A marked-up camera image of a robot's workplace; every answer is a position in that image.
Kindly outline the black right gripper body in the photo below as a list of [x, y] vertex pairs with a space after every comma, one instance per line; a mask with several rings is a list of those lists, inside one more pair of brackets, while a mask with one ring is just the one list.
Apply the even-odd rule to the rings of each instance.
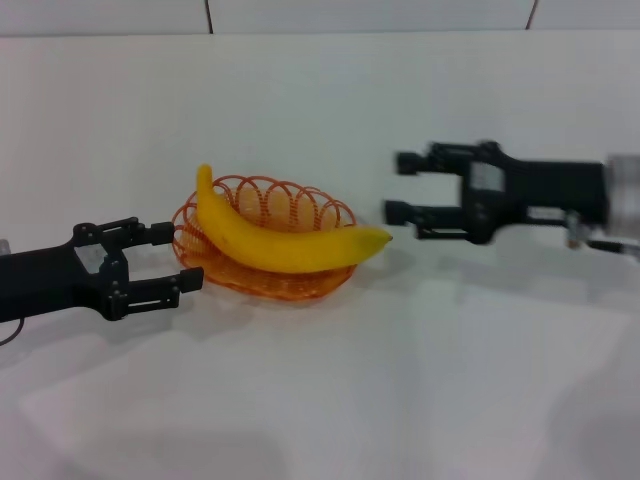
[[609, 201], [605, 166], [596, 162], [517, 160], [495, 142], [473, 147], [463, 176], [466, 239], [492, 241], [511, 225], [603, 226]]

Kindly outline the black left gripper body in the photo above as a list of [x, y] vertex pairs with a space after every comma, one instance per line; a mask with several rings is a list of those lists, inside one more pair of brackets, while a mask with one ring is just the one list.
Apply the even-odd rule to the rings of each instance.
[[93, 309], [109, 321], [128, 314], [129, 271], [123, 249], [131, 224], [81, 223], [62, 245], [1, 258], [1, 320]]

